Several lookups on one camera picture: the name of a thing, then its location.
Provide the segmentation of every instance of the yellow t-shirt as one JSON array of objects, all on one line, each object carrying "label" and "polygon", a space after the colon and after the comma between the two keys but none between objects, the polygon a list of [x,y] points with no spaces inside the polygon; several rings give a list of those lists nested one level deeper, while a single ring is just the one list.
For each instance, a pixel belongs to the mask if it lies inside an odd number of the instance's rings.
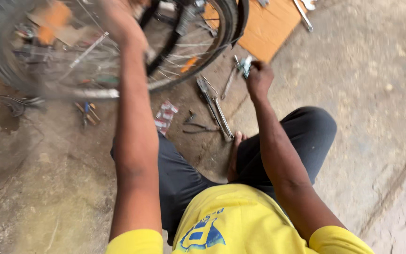
[{"label": "yellow t-shirt", "polygon": [[[132,230],[114,238],[106,254],[162,253],[161,235]],[[181,219],[172,254],[179,253],[374,253],[348,230],[325,226],[316,230],[309,247],[278,204],[256,188],[226,184],[198,194]]]}]

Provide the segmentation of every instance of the orange reflector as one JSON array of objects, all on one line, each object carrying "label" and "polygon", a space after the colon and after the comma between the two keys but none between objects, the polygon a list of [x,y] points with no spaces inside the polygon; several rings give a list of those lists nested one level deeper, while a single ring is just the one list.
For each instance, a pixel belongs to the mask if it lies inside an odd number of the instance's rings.
[{"label": "orange reflector", "polygon": [[192,66],[195,64],[195,62],[197,61],[197,59],[198,59],[198,58],[197,58],[196,56],[194,56],[194,57],[192,57],[191,59],[189,59],[189,61],[186,62],[186,64],[184,65],[184,67],[181,68],[181,73],[188,71],[188,70],[190,69],[190,67],[192,67]]},{"label": "orange reflector", "polygon": [[38,29],[37,38],[43,45],[51,45],[54,41],[54,31],[64,26],[71,16],[71,10],[63,3],[54,1],[44,14],[45,25]]}]

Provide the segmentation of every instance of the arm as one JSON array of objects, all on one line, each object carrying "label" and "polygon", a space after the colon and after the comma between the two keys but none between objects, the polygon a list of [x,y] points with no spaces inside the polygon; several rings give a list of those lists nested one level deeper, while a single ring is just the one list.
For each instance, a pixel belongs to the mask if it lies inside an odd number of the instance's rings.
[{"label": "arm", "polygon": [[143,31],[120,0],[105,0],[111,35],[121,50],[120,101],[114,158],[117,197],[109,240],[135,229],[162,233],[157,156],[159,140],[150,107]]},{"label": "arm", "polygon": [[262,163],[278,202],[307,242],[324,226],[345,228],[314,191],[297,151],[267,99],[272,68],[264,62],[252,64],[247,87],[258,119]]}]

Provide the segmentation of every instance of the red and white packet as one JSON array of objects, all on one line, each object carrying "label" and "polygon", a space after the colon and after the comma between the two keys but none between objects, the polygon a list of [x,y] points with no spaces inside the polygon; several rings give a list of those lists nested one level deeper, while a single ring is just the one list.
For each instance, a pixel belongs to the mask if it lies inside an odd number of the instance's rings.
[{"label": "red and white packet", "polygon": [[154,120],[156,129],[165,135],[169,130],[170,124],[172,123],[173,115],[175,115],[177,112],[177,107],[173,106],[170,101],[165,101],[161,105],[159,112],[156,114],[156,119]]}]

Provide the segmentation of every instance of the black tire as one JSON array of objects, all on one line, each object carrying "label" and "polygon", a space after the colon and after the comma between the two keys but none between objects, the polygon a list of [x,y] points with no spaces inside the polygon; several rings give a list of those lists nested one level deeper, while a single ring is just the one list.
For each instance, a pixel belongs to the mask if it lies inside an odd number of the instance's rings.
[{"label": "black tire", "polygon": [[[44,90],[40,90],[39,85],[33,82],[27,77],[18,75],[19,71],[16,71],[17,64],[11,59],[7,58],[7,54],[4,50],[7,50],[5,35],[12,32],[15,20],[21,20],[25,16],[25,12],[32,9],[36,0],[0,0],[0,78],[4,83],[13,86],[15,89],[23,91],[29,95],[45,95]],[[235,27],[237,24],[238,13],[235,0],[213,0],[215,1],[226,21],[226,30],[223,34],[219,47],[213,49],[214,53],[202,64],[196,66],[195,69],[190,70],[183,77],[166,83],[160,87],[154,88],[151,91],[158,91],[166,87],[183,82],[187,78],[192,77],[197,72],[208,66],[220,53],[229,45],[232,40]],[[162,49],[162,52],[171,52],[176,42],[179,39],[177,32],[172,32],[167,40],[166,46]],[[76,89],[65,89],[60,91],[48,91],[49,97],[70,97],[73,99],[111,99],[114,98],[115,91],[105,92],[105,90],[81,90],[74,91]]]}]

